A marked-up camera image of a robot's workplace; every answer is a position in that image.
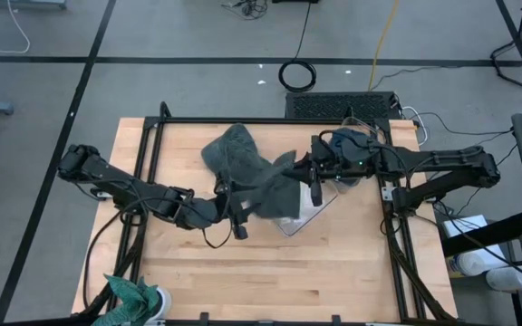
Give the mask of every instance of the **black cable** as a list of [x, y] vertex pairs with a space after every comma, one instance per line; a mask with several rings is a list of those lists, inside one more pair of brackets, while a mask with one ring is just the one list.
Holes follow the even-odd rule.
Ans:
[[[123, 181], [123, 180], [100, 180], [100, 181], [78, 181], [78, 183], [83, 183], [83, 184], [86, 184], [86, 183], [107, 183], [107, 182], [122, 182], [122, 183], [126, 183], [128, 184], [129, 182], [128, 181]], [[94, 247], [94, 245], [96, 244], [96, 242], [98, 241], [98, 238], [100, 237], [100, 235], [108, 228], [108, 226], [110, 226], [114, 220], [117, 218], [117, 217], [122, 217], [125, 213], [129, 213], [129, 211], [131, 210], [131, 208], [135, 207], [136, 205], [140, 204], [143, 209], [146, 209], [145, 207], [145, 203], [149, 200], [159, 200], [159, 201], [166, 201], [166, 202], [170, 202], [170, 203], [175, 203], [175, 204], [178, 204], [179, 206], [182, 206], [184, 208], [187, 208], [187, 209], [190, 209], [192, 210], [194, 213], [196, 213], [197, 215], [199, 215], [201, 218], [207, 220], [206, 217], [204, 217], [202, 214], [200, 214], [200, 212], [193, 206], [188, 206], [185, 202], [181, 201], [181, 200], [177, 200], [177, 199], [170, 199], [170, 198], [163, 198], [163, 197], [144, 197], [144, 198], [140, 198], [140, 199], [137, 199], [131, 203], [129, 203], [126, 207], [124, 207], [123, 209], [119, 210], [118, 213], [116, 213], [116, 215], [114, 215], [109, 221], [108, 223], [106, 223], [99, 231], [98, 233], [94, 236], [94, 238], [92, 239], [92, 242], [90, 243], [90, 247], [88, 248], [88, 252], [86, 254], [86, 258], [85, 258], [85, 262], [84, 262], [84, 275], [83, 275], [83, 281], [82, 281], [82, 297], [83, 297], [83, 303], [84, 303], [84, 307], [87, 309], [88, 308], [88, 299], [87, 299], [87, 287], [88, 287], [88, 270], [89, 270], [89, 267], [90, 267], [90, 257], [91, 257], [91, 253], [92, 253], [92, 249]], [[148, 215], [146, 215], [146, 217], [142, 220], [142, 216], [140, 217], [140, 220], [142, 223], [146, 223], [147, 220], [148, 220]]]
[[455, 68], [462, 68], [462, 66], [436, 66], [436, 67], [420, 67], [420, 68], [416, 68], [416, 69], [401, 69], [398, 72], [382, 76], [378, 80], [378, 82], [376, 82], [376, 84], [370, 89], [370, 91], [374, 91], [376, 88], [378, 88], [378, 86], [380, 86], [382, 81], [385, 80], [386, 78], [391, 78], [391, 77], [398, 76], [399, 74], [401, 74], [403, 72], [419, 72], [419, 71], [422, 71], [422, 70], [432, 70], [432, 69], [442, 69], [442, 68], [455, 69]]
[[[267, 0], [263, 0], [262, 5], [257, 4], [257, 0], [241, 0], [234, 5], [221, 5], [223, 9], [236, 14], [243, 20], [256, 20], [267, 13]], [[240, 13], [234, 8], [240, 7]]]
[[457, 135], [470, 135], [470, 136], [484, 136], [484, 135], [497, 135], [497, 134], [504, 134], [504, 133], [508, 133], [510, 132], [511, 130], [505, 130], [505, 131], [488, 131], [488, 132], [463, 132], [463, 131], [454, 131], [454, 130], [451, 130], [449, 127], [447, 127], [446, 123], [444, 123], [444, 120], [442, 120], [442, 118], [440, 117], [440, 115], [438, 115], [437, 113], [434, 113], [434, 112], [421, 112], [419, 113], [418, 115], [421, 116], [421, 115], [432, 115], [432, 116], [435, 116], [436, 118], [438, 118], [440, 120], [440, 123], [442, 123], [442, 126], [444, 126], [444, 129], [446, 129], [446, 131], [450, 132], [450, 133], [453, 133], [453, 134], [457, 134]]
[[110, 226], [114, 221], [116, 221], [116, 217], [118, 217], [118, 212], [116, 215], [114, 215], [108, 223], [106, 223], [99, 231], [96, 233], [92, 241], [90, 242], [90, 247], [88, 247], [88, 252], [86, 253], [86, 260], [84, 262], [84, 268], [83, 268], [83, 282], [82, 282], [82, 298], [83, 298], [83, 306], [88, 309], [88, 267], [90, 266], [90, 256], [92, 253], [92, 249], [94, 245], [96, 245], [96, 241], [100, 238], [100, 235], [102, 232], [104, 232], [108, 226]]
[[431, 181], [432, 179], [434, 179], [438, 174], [440, 173], [440, 171], [438, 172], [434, 172], [429, 178], [427, 181]]
[[[304, 42], [305, 29], [307, 28], [307, 20], [309, 18], [309, 12], [310, 12], [311, 8], [312, 8], [312, 4], [309, 3], [307, 6], [307, 14], [305, 15], [304, 30], [301, 33], [301, 39], [299, 40], [299, 46], [297, 47], [297, 53], [295, 54], [295, 57], [291, 61], [284, 63], [281, 66], [281, 68], [279, 68], [279, 75], [278, 75], [279, 82], [281, 82], [283, 87], [285, 87], [288, 91], [291, 91], [291, 92], [310, 91], [315, 86], [315, 80], [317, 79], [317, 71], [315, 70], [315, 67], [311, 63], [308, 63], [308, 62], [305, 62], [302, 60], [297, 60], [297, 56], [299, 55], [299, 51], [301, 50], [301, 44]], [[291, 86], [287, 82], [285, 82], [285, 78], [283, 77], [285, 68], [287, 68], [288, 66], [290, 66], [292, 64], [300, 65], [300, 66], [306, 68], [306, 70], [308, 70], [309, 73], [311, 73], [312, 80], [307, 85], [305, 85], [303, 87], [295, 87], [295, 86]]]
[[423, 220], [424, 222], [428, 222], [428, 223], [430, 223], [430, 224], [432, 224], [432, 225], [434, 225], [434, 226], [436, 226], [436, 227], [439, 226], [438, 223], [432, 221], [432, 220], [429, 219], [429, 218], [426, 218], [426, 217], [423, 217], [423, 216], [419, 216], [418, 214], [414, 214], [412, 217], [416, 217], [416, 218], [418, 218], [418, 219], [421, 219], [421, 220]]
[[[385, 223], [385, 222], [386, 222], [386, 219], [383, 218], [382, 221], [380, 222], [380, 226], [379, 226], [379, 227], [380, 227], [380, 232], [381, 232], [383, 235], [387, 235], [386, 232], [385, 232], [384, 229], [383, 229], [383, 226], [384, 226], [384, 223]], [[401, 218], [398, 218], [398, 227], [396, 227], [396, 228], [394, 229], [394, 224], [392, 223], [392, 225], [391, 225], [391, 229], [392, 229], [392, 231], [391, 231], [391, 235], [396, 235], [396, 234], [398, 233], [398, 231], [400, 231], [400, 230], [402, 229], [402, 220], [401, 220]]]
[[[516, 148], [517, 144], [515, 144], [515, 146], [513, 146], [513, 148], [508, 152], [508, 154], [497, 163], [497, 167], [501, 165], [507, 158], [509, 158]], [[472, 195], [470, 195], [469, 200], [467, 200], [467, 204], [465, 204], [461, 209], [459, 209], [459, 212], [457, 212], [457, 216], [460, 215], [463, 209], [467, 208], [470, 205], [470, 201], [480, 191], [480, 189], [482, 188], [478, 188]]]
[[469, 240], [471, 243], [475, 244], [476, 246], [480, 247], [480, 249], [484, 249], [487, 253], [489, 254], [492, 254], [495, 258], [497, 258], [499, 261], [505, 263], [505, 264], [508, 264], [510, 267], [513, 267], [517, 272], [519, 273], [522, 273], [522, 269], [518, 268], [515, 264], [513, 264], [512, 262], [508, 261], [507, 259], [505, 259], [504, 257], [501, 257], [499, 256], [498, 254], [495, 254], [493, 253], [492, 250], [488, 249], [485, 245], [483, 245], [482, 243], [480, 243], [479, 241], [477, 241], [476, 239], [474, 239], [473, 237], [467, 235], [464, 231], [462, 231], [459, 226], [454, 222], [454, 220], [452, 219], [452, 216], [450, 216], [449, 214], [449, 211], [448, 209], [446, 208], [446, 206], [444, 205], [444, 203], [442, 203], [441, 201], [438, 201], [437, 203], [441, 204], [442, 207], [444, 208], [444, 211], [446, 212], [446, 217], [449, 219], [449, 221], [452, 223], [452, 225], [454, 225], [454, 227], [460, 232], [460, 234], [462, 236], [464, 236], [467, 240]]
[[494, 137], [491, 137], [491, 138], [489, 138], [489, 139], [481, 140], [480, 142], [476, 143], [475, 146], [478, 146], [478, 145], [480, 145], [480, 144], [484, 144], [484, 143], [486, 143], [487, 141], [491, 141], [491, 140], [497, 139], [497, 138], [500, 137], [500, 136], [507, 135], [507, 134], [508, 134], [509, 132], [511, 132], [511, 131], [513, 131], [513, 130], [509, 130], [509, 131], [501, 132], [501, 133], [499, 133], [498, 135], [495, 135]]
[[[442, 213], [442, 212], [440, 212], [440, 210], [435, 206], [436, 204], [438, 204], [438, 203], [434, 203], [434, 204], [432, 204], [432, 208], [434, 208], [434, 211], [435, 211], [435, 212], [438, 212], [438, 213], [439, 213], [440, 215], [442, 215], [442, 216], [447, 217], [446, 213]], [[467, 221], [467, 220], [462, 219], [462, 218], [457, 218], [456, 221], [457, 221], [457, 222], [461, 222], [465, 227], [467, 227], [467, 228], [469, 228], [469, 229], [471, 229], [471, 230], [478, 229], [478, 228], [481, 228], [481, 227], [482, 227], [482, 226], [480, 226], [480, 225], [478, 225], [478, 224], [476, 224], [476, 223], [473, 223], [473, 222], [471, 222], [471, 221]]]
[[[227, 214], [228, 206], [229, 206], [229, 203], [231, 202], [231, 196], [233, 194], [233, 190], [231, 189], [230, 182], [225, 184], [225, 190], [227, 191], [227, 202], [225, 203], [225, 207], [223, 208], [223, 213], [221, 213], [220, 219], [223, 219], [223, 216], [225, 216]], [[211, 244], [207, 239], [207, 232], [205, 231], [205, 229], [202, 229], [203, 237], [205, 238], [205, 243], [207, 243], [207, 245], [209, 247], [211, 247], [213, 249], [218, 249], [227, 243], [228, 239], [231, 237], [231, 233], [233, 232], [233, 227], [234, 227], [233, 221], [230, 218], [228, 219], [228, 222], [229, 222], [228, 235], [225, 238], [225, 240], [219, 245]]]
[[82, 186], [78, 185], [77, 183], [73, 183], [73, 184], [78, 188], [78, 190], [80, 190], [80, 191], [81, 191], [83, 194], [85, 194], [87, 197], [89, 197], [89, 198], [91, 198], [91, 199], [93, 199], [93, 200], [95, 200], [95, 201], [102, 201], [102, 200], [99, 199], [98, 197], [95, 197], [95, 196], [93, 196], [92, 194], [88, 194], [88, 192], [87, 192], [86, 190], [84, 190], [84, 189], [82, 188]]

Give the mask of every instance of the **table leg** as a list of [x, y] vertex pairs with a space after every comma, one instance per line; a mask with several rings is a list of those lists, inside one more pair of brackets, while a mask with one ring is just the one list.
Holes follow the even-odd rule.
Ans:
[[515, 310], [515, 318], [517, 319], [517, 326], [522, 326], [522, 307], [521, 300], [518, 293], [512, 293], [511, 299], [513, 300], [513, 309]]
[[[483, 245], [494, 245], [511, 241], [522, 235], [522, 213], [469, 231], [466, 235]], [[442, 241], [442, 252], [445, 257], [479, 248], [479, 246], [470, 242], [464, 235], [456, 235]]]

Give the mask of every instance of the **coiled black cable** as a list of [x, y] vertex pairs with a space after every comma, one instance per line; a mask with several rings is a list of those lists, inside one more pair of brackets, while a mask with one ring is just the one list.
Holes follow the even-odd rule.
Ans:
[[[312, 4], [309, 3], [307, 6], [307, 14], [305, 15], [304, 30], [301, 33], [301, 40], [299, 40], [299, 46], [297, 47], [297, 53], [295, 54], [295, 57], [291, 61], [284, 63], [281, 66], [281, 68], [279, 68], [279, 82], [281, 82], [283, 87], [285, 87], [288, 91], [292, 91], [292, 92], [310, 91], [315, 86], [315, 80], [317, 79], [317, 71], [315, 70], [315, 67], [311, 63], [308, 63], [308, 62], [305, 62], [302, 60], [297, 60], [297, 56], [299, 55], [299, 51], [301, 50], [301, 44], [304, 42], [305, 29], [307, 28], [307, 19], [309, 18], [309, 12], [310, 12], [311, 8], [312, 8]], [[307, 85], [305, 85], [303, 87], [295, 87], [295, 86], [291, 86], [287, 82], [285, 82], [285, 79], [283, 77], [285, 68], [287, 68], [288, 66], [290, 66], [292, 64], [300, 65], [300, 66], [306, 68], [306, 70], [308, 70], [312, 74], [312, 80]]]

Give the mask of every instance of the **wire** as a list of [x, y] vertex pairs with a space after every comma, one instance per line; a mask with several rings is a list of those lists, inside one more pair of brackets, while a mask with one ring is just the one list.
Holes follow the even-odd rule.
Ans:
[[[438, 212], [440, 215], [447, 217], [446, 213], [440, 212], [440, 210], [435, 206], [436, 204], [437, 203], [432, 204], [432, 208], [434, 208], [434, 210], [436, 212]], [[457, 218], [455, 221], [460, 222], [461, 224], [465, 225], [465, 227], [467, 227], [467, 228], [469, 228], [471, 230], [478, 229], [478, 228], [482, 227], [482, 226], [480, 226], [480, 225], [478, 225], [476, 223], [473, 223], [471, 221], [467, 221], [467, 220], [465, 220], [463, 218]]]
[[82, 186], [78, 185], [77, 183], [73, 183], [83, 194], [85, 194], [87, 197], [90, 197], [91, 199], [95, 200], [95, 201], [102, 201], [101, 199], [99, 199], [98, 197], [95, 197], [91, 194], [88, 194], [88, 192], [86, 190], [84, 190], [82, 188]]
[[491, 137], [491, 138], [489, 138], [489, 139], [481, 140], [480, 142], [476, 143], [475, 146], [478, 146], [478, 145], [480, 145], [480, 144], [484, 144], [484, 143], [486, 143], [487, 141], [491, 141], [491, 140], [497, 139], [497, 138], [500, 137], [500, 136], [507, 135], [507, 134], [508, 134], [509, 132], [511, 132], [511, 131], [513, 131], [513, 130], [509, 130], [509, 131], [501, 132], [501, 133], [499, 133], [498, 135], [496, 135], [496, 136], [494, 136], [494, 137]]
[[502, 159], [497, 163], [497, 167], [498, 167], [499, 165], [501, 165], [501, 164], [505, 161], [505, 159], [509, 158], [509, 157], [511, 156], [511, 154], [513, 154], [513, 151], [514, 151], [516, 148], [517, 148], [517, 144], [515, 144], [515, 146], [513, 146], [513, 148], [508, 152], [508, 154], [507, 154], [505, 157], [503, 157], [503, 158], [502, 158]]
[[504, 257], [501, 257], [499, 256], [498, 254], [495, 254], [492, 250], [488, 249], [485, 245], [483, 245], [481, 242], [477, 241], [476, 239], [474, 239], [473, 237], [471, 237], [470, 235], [467, 235], [464, 231], [462, 231], [459, 226], [454, 222], [454, 220], [452, 219], [452, 216], [450, 216], [449, 214], [449, 211], [448, 209], [446, 208], [446, 206], [444, 205], [444, 203], [442, 203], [441, 201], [438, 201], [437, 203], [441, 204], [444, 208], [444, 211], [446, 212], [446, 217], [450, 220], [450, 222], [454, 225], [454, 227], [460, 232], [460, 234], [462, 236], [464, 236], [467, 240], [469, 240], [471, 243], [475, 244], [476, 246], [480, 247], [480, 249], [484, 249], [487, 253], [489, 254], [492, 254], [495, 258], [497, 258], [499, 261], [505, 263], [505, 264], [508, 264], [509, 266], [513, 267], [516, 271], [518, 271], [519, 273], [522, 273], [522, 269], [518, 268], [515, 264], [511, 263], [510, 261], [508, 261], [507, 259], [505, 259]]
[[[262, 5], [258, 5], [257, 0], [241, 0], [234, 5], [221, 5], [221, 7], [243, 20], [256, 20], [267, 13], [267, 0], [263, 0]], [[234, 10], [235, 7], [241, 7], [241, 12]]]
[[438, 118], [440, 120], [440, 123], [442, 123], [442, 126], [444, 127], [444, 129], [446, 131], [448, 131], [450, 133], [453, 133], [453, 134], [457, 134], [457, 135], [484, 136], [484, 135], [505, 134], [505, 133], [508, 133], [508, 132], [511, 131], [511, 130], [506, 130], [506, 131], [487, 131], [487, 132], [455, 131], [455, 130], [450, 129], [446, 125], [446, 123], [444, 123], [444, 120], [440, 117], [440, 115], [438, 115], [437, 113], [434, 113], [434, 112], [422, 112], [422, 113], [419, 113], [418, 115], [419, 116], [421, 116], [421, 115], [432, 115], [432, 116], [435, 116], [436, 118]]
[[402, 110], [412, 110], [414, 114], [416, 115], [416, 118], [418, 118], [418, 121], [420, 122], [420, 126], [422, 127], [422, 131], [424, 131], [424, 140], [422, 142], [418, 143], [418, 146], [422, 146], [426, 143], [426, 140], [428, 140], [428, 131], [426, 131], [426, 127], [424, 126], [424, 122], [422, 121], [422, 118], [420, 114], [411, 106], [405, 106], [402, 108]]
[[[297, 53], [295, 53], [295, 57], [291, 61], [284, 63], [281, 66], [281, 68], [279, 68], [279, 74], [278, 74], [279, 82], [283, 85], [283, 87], [285, 87], [288, 91], [291, 91], [291, 92], [310, 91], [315, 86], [315, 80], [317, 79], [317, 71], [315, 70], [315, 67], [311, 63], [305, 62], [302, 60], [297, 60], [297, 56], [299, 56], [299, 51], [301, 51], [301, 45], [304, 42], [305, 29], [307, 28], [307, 21], [309, 19], [309, 12], [311, 9], [312, 9], [312, 4], [309, 3], [307, 6], [307, 14], [305, 14], [304, 30], [301, 33], [301, 39], [299, 40], [299, 46], [297, 47]], [[308, 70], [309, 73], [311, 73], [312, 80], [307, 85], [305, 85], [303, 87], [295, 87], [295, 86], [289, 85], [285, 81], [285, 78], [283, 76], [283, 74], [285, 72], [285, 68], [287, 68], [288, 66], [290, 66], [292, 64], [300, 65], [300, 66], [306, 68], [306, 70]]]
[[428, 222], [436, 227], [439, 226], [436, 222], [432, 221], [431, 219], [429, 219], [427, 217], [422, 217], [422, 216], [419, 216], [418, 214], [414, 214], [412, 217], [416, 217], [418, 219], [424, 220], [424, 222]]
[[[223, 208], [223, 213], [221, 213], [220, 219], [223, 219], [223, 216], [225, 216], [227, 214], [228, 206], [229, 206], [229, 203], [231, 202], [231, 196], [233, 195], [233, 190], [231, 189], [230, 183], [225, 183], [225, 190], [227, 191], [227, 202], [225, 203], [225, 207]], [[233, 227], [235, 227], [233, 225], [233, 220], [231, 220], [229, 218], [228, 222], [229, 222], [228, 235], [225, 238], [225, 240], [221, 244], [218, 244], [218, 245], [211, 244], [209, 242], [209, 240], [207, 239], [207, 232], [205, 231], [205, 229], [202, 229], [203, 237], [205, 238], [205, 243], [207, 243], [207, 245], [209, 247], [211, 247], [213, 249], [218, 249], [227, 243], [228, 239], [231, 237], [231, 232], [233, 232]]]
[[[383, 228], [382, 228], [382, 227], [384, 226], [384, 223], [385, 223], [385, 222], [386, 222], [386, 219], [385, 219], [385, 218], [383, 218], [382, 221], [380, 222], [380, 232], [381, 232], [383, 235], [387, 235], [386, 232], [384, 232], [384, 230], [383, 230]], [[392, 229], [392, 231], [391, 231], [391, 235], [395, 235], [395, 234], [397, 234], [398, 231], [400, 231], [400, 230], [402, 229], [402, 220], [401, 220], [401, 218], [398, 218], [398, 227], [396, 227], [396, 228], [394, 229], [394, 224], [392, 224], [391, 229]]]
[[390, 16], [388, 16], [388, 22], [386, 22], [386, 25], [384, 26], [384, 29], [382, 31], [382, 36], [380, 37], [380, 40], [378, 41], [378, 46], [376, 47], [376, 54], [373, 56], [372, 71], [370, 72], [370, 82], [368, 83], [368, 91], [372, 91], [373, 78], [376, 74], [376, 63], [378, 63], [378, 55], [380, 55], [380, 50], [382, 49], [382, 44], [384, 43], [384, 38], [386, 38], [386, 34], [388, 33], [390, 26], [392, 25], [392, 20], [394, 19], [394, 16], [396, 15], [396, 10], [398, 9], [399, 2], [400, 2], [399, 0], [394, 0], [394, 5], [391, 7]]
[[456, 68], [462, 68], [462, 66], [433, 66], [433, 67], [420, 67], [420, 68], [416, 68], [416, 69], [400, 69], [399, 71], [397, 71], [395, 73], [383, 75], [378, 80], [378, 82], [376, 82], [376, 84], [372, 87], [372, 89], [370, 91], [374, 91], [375, 89], [377, 89], [378, 86], [380, 86], [382, 84], [382, 81], [385, 80], [386, 78], [395, 77], [404, 72], [419, 72], [422, 70], [433, 70], [433, 69], [443, 69], [443, 68], [456, 69]]
[[24, 53], [27, 53], [27, 52], [29, 51], [30, 46], [32, 46], [32, 44], [30, 43], [29, 38], [28, 38], [27, 35], [25, 34], [25, 32], [24, 32], [24, 30], [22, 29], [22, 27], [19, 25], [19, 23], [18, 23], [17, 20], [15, 19], [14, 11], [11, 9], [11, 0], [7, 0], [7, 8], [9, 9], [9, 14], [11, 15], [11, 18], [14, 20], [15, 26], [17, 26], [17, 29], [19, 30], [19, 33], [21, 33], [22, 36], [24, 37], [25, 42], [27, 43], [27, 45], [25, 46], [25, 49], [22, 50], [22, 51], [16, 51], [16, 50], [0, 50], [0, 53], [17, 53], [17, 54], [24, 54]]
[[110, 226], [114, 221], [116, 221], [116, 218], [118, 217], [118, 214], [120, 212], [116, 213], [108, 222], [96, 233], [92, 241], [90, 242], [90, 247], [88, 247], [88, 252], [86, 253], [86, 260], [84, 262], [84, 268], [83, 268], [83, 282], [82, 282], [82, 300], [83, 300], [83, 306], [88, 309], [90, 304], [88, 304], [88, 273], [89, 273], [89, 267], [90, 267], [90, 257], [92, 255], [92, 249], [94, 245], [96, 245], [96, 242], [100, 238], [100, 235], [106, 231], [108, 226]]
[[[510, 157], [511, 154], [513, 154], [513, 151], [514, 151], [516, 148], [517, 148], [517, 144], [515, 144], [515, 146], [513, 146], [513, 148], [508, 152], [508, 154], [507, 154], [505, 157], [503, 157], [503, 158], [502, 158], [502, 159], [497, 163], [497, 167], [498, 167], [499, 165], [501, 165], [501, 164], [502, 164], [502, 163], [503, 163], [503, 162], [504, 162], [508, 157]], [[477, 190], [476, 190], [472, 195], [470, 195], [469, 200], [467, 200], [467, 204], [465, 204], [461, 209], [459, 209], [459, 212], [457, 212], [457, 216], [459, 216], [460, 213], [462, 213], [462, 210], [463, 210], [463, 209], [467, 208], [467, 207], [470, 205], [470, 201], [472, 200], [472, 198], [473, 198], [474, 196], [477, 195], [477, 193], [480, 191], [480, 189], [482, 189], [482, 188], [478, 188], [478, 189], [477, 189]]]

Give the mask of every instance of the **dark gray fabric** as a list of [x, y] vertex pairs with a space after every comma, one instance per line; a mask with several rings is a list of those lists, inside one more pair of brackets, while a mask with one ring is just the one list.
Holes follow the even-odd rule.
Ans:
[[242, 202], [248, 201], [259, 217], [299, 217], [299, 182], [281, 175], [293, 166], [295, 151], [283, 154], [271, 164], [259, 156], [253, 137], [238, 123], [206, 145], [200, 154], [213, 173], [228, 175], [231, 181], [242, 186], [256, 187], [233, 196]]

